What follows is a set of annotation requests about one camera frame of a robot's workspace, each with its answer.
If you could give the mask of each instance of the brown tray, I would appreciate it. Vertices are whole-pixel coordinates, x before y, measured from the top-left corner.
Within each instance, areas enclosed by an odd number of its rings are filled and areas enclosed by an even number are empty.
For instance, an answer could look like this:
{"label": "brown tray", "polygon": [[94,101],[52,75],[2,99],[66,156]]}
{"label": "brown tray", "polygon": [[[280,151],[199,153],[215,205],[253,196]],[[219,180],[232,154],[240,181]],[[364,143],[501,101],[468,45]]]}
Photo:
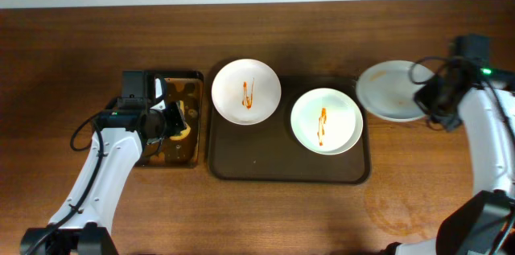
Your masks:
{"label": "brown tray", "polygon": [[204,78],[197,71],[155,72],[167,82],[165,102],[181,101],[188,125],[183,137],[165,139],[146,146],[136,167],[195,167],[199,155],[199,129]]}
{"label": "brown tray", "polygon": [[[226,121],[213,107],[209,170],[220,179],[360,184],[370,175],[369,134],[365,110],[356,97],[356,81],[334,76],[279,77],[282,97],[274,114],[256,125]],[[343,154],[322,155],[306,149],[293,135],[290,113],[294,103],[314,88],[333,88],[360,107],[363,133]]]}

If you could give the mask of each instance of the sauce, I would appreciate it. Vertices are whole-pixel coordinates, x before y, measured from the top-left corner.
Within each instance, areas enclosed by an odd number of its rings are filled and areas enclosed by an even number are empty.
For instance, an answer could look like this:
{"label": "sauce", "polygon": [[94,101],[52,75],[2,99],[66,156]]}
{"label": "sauce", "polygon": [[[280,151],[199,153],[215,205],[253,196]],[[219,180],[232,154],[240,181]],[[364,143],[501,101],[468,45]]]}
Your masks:
{"label": "sauce", "polygon": [[325,110],[325,107],[322,108],[322,114],[320,114],[319,117],[319,131],[316,133],[319,137],[319,144],[320,146],[323,146],[323,136],[325,135],[325,130],[323,129],[323,126],[328,121],[328,114]]}
{"label": "sauce", "polygon": [[254,79],[252,79],[252,88],[250,89],[250,97],[247,94],[247,82],[243,82],[243,101],[241,105],[245,106],[247,109],[252,108],[252,101],[254,95]]}

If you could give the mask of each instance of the white plate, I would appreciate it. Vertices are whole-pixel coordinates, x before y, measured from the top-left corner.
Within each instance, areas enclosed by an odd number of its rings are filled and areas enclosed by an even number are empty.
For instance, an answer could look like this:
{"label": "white plate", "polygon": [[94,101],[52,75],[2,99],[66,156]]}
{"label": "white plate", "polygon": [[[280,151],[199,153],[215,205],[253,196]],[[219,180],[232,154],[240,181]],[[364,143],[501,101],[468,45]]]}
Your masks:
{"label": "white plate", "polygon": [[[325,135],[319,140],[319,119],[326,109]],[[304,93],[293,106],[290,118],[295,137],[308,150],[318,154],[341,154],[353,147],[363,130],[363,117],[347,95],[330,88]]]}
{"label": "white plate", "polygon": [[[413,62],[388,61],[372,66],[357,81],[356,94],[371,114],[396,122],[413,121],[424,117],[414,103],[414,94],[423,86],[411,83],[408,77]],[[414,68],[415,81],[427,80],[433,72],[422,65]]]}
{"label": "white plate", "polygon": [[[244,83],[247,97],[252,97],[250,107],[245,105]],[[252,125],[276,110],[281,100],[281,84],[268,65],[252,59],[236,60],[216,74],[211,96],[222,117],[239,125]]]}

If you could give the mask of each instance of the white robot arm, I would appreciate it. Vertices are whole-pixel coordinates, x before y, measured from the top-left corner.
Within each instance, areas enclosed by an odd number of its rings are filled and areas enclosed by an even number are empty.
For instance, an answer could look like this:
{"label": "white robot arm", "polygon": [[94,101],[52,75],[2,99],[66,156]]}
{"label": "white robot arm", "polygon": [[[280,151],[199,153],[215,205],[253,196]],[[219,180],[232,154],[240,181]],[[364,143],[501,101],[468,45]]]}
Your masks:
{"label": "white robot arm", "polygon": [[[515,115],[515,97],[508,91],[496,90],[501,104],[510,116]],[[473,194],[481,191],[503,191],[515,198],[513,162],[515,153],[510,134],[496,107],[491,89],[470,89],[458,106],[468,136],[474,177]],[[513,119],[511,127],[515,129]],[[436,239],[397,247],[396,255],[436,255]]]}
{"label": "white robot arm", "polygon": [[[21,254],[117,254],[109,234],[130,171],[146,144],[186,129],[179,105],[165,104],[163,78],[146,72],[123,75],[122,97],[114,101],[118,109],[111,105],[88,120],[96,131],[72,191],[46,228],[27,230]],[[72,136],[74,150],[73,139],[88,121]]]}

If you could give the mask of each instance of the food residue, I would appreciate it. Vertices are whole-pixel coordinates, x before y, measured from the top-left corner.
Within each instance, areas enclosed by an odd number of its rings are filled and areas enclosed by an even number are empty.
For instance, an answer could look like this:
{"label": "food residue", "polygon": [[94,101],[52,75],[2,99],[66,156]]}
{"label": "food residue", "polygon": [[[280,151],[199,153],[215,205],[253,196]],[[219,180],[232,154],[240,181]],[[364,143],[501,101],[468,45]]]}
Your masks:
{"label": "food residue", "polygon": [[379,71],[376,74],[374,74],[372,77],[370,77],[370,82],[374,82],[377,80],[377,78],[384,76],[386,74],[386,71]]}
{"label": "food residue", "polygon": [[320,146],[323,146],[323,136],[325,135],[325,130],[323,129],[323,126],[328,121],[328,114],[325,110],[325,107],[322,108],[322,114],[320,114],[319,117],[319,131],[316,133],[319,137],[319,144]]}
{"label": "food residue", "polygon": [[252,107],[253,95],[254,95],[254,78],[252,79],[252,88],[250,89],[250,97],[247,94],[247,82],[243,82],[243,101],[241,102],[241,104],[243,106],[245,106],[247,109],[250,109]]}

